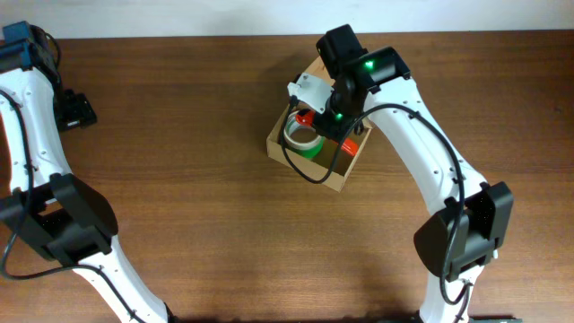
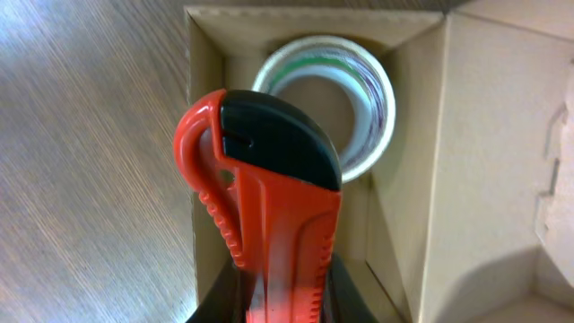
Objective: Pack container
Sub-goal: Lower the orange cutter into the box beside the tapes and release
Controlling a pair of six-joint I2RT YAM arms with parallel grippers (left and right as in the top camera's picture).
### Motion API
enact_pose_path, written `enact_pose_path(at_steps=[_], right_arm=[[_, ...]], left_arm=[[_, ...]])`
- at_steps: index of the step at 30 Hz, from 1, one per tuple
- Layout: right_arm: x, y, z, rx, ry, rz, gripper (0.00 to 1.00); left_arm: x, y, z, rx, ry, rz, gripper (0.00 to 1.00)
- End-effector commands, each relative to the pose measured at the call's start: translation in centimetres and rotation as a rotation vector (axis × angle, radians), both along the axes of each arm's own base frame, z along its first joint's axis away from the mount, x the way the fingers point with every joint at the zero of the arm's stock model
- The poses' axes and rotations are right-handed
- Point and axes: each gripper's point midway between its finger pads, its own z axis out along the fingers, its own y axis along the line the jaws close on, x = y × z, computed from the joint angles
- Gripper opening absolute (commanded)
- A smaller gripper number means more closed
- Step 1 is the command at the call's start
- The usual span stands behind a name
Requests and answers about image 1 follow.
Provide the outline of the brown cardboard box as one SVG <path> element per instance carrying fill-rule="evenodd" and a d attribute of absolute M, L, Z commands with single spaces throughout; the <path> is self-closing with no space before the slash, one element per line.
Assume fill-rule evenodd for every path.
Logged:
<path fill-rule="evenodd" d="M 314 76 L 324 79 L 328 83 L 333 83 L 327 74 L 324 64 L 321 59 L 316 58 L 305 70 L 305 73 L 310 73 Z M 281 144 L 279 143 L 279 131 L 286 116 L 288 109 L 285 109 L 282 115 L 279 117 L 278 121 L 274 125 L 269 136 L 266 138 L 266 149 L 269 158 L 289 167 L 290 164 L 287 162 L 283 155 Z M 324 182 L 324 185 L 340 192 L 343 189 L 344 183 L 349 177 L 354 167 L 355 162 L 358 161 L 359 155 L 365 144 L 368 141 L 371 129 L 373 125 L 368 121 L 364 120 L 363 125 L 365 126 L 364 132 L 356 136 L 354 133 L 350 134 L 350 138 L 358 145 L 357 154 L 352 157 L 347 153 L 341 153 L 336 164 L 333 173 Z M 290 147 L 287 148 L 287 154 L 295 165 L 303 171 L 306 175 L 313 179 L 319 179 L 321 176 L 325 175 L 328 171 L 330 161 L 333 154 L 335 153 L 336 144 L 332 142 L 325 142 L 322 149 L 318 152 L 317 156 L 307 159 L 296 152 L 292 151 Z"/>

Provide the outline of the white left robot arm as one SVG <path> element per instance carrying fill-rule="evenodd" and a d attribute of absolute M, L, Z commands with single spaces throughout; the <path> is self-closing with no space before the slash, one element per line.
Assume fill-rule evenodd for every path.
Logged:
<path fill-rule="evenodd" d="M 11 230 L 1 264 L 21 239 L 58 267 L 36 274 L 1 274 L 14 281 L 73 271 L 84 278 L 123 322 L 173 322 L 175 316 L 136 273 L 118 238 L 109 201 L 71 171 L 57 120 L 56 86 L 38 68 L 1 74 L 1 119 L 11 161 L 10 196 L 1 220 Z"/>

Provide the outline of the cream masking tape roll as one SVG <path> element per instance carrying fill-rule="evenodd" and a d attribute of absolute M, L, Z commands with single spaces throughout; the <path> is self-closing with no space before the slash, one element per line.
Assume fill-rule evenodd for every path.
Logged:
<path fill-rule="evenodd" d="M 315 157 L 322 149 L 324 137 L 310 126 L 304 126 L 296 119 L 298 111 L 292 112 L 283 130 L 283 137 L 294 152 L 305 158 Z"/>

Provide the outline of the orange utility knife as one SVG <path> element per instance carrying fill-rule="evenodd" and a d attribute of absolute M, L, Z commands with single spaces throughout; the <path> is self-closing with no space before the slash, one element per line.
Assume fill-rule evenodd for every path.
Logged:
<path fill-rule="evenodd" d="M 313 131 L 320 138 L 341 144 L 343 152 L 355 156 L 359 146 L 346 134 L 352 129 L 352 122 L 352 118 L 347 118 L 343 114 L 331 112 L 319 114 L 312 109 L 301 109 L 294 113 L 295 125 Z"/>

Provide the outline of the green tape roll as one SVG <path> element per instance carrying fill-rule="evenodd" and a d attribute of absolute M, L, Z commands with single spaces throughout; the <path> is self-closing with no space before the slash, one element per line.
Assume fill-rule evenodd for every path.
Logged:
<path fill-rule="evenodd" d="M 312 129 L 298 129 L 285 134 L 287 146 L 300 156 L 313 159 L 323 148 L 325 138 L 317 135 Z"/>

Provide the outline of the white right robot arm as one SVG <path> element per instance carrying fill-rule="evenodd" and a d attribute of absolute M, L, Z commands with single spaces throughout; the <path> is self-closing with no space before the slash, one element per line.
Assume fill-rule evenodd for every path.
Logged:
<path fill-rule="evenodd" d="M 317 52 L 334 84 L 313 126 L 342 143 L 363 120 L 376 126 L 411 173 L 430 214 L 413 235 L 429 275 L 421 322 L 468 322 L 478 276 L 498 256 L 514 197 L 489 184 L 457 151 L 423 102 L 394 48 L 370 52 L 348 24 L 328 31 Z"/>

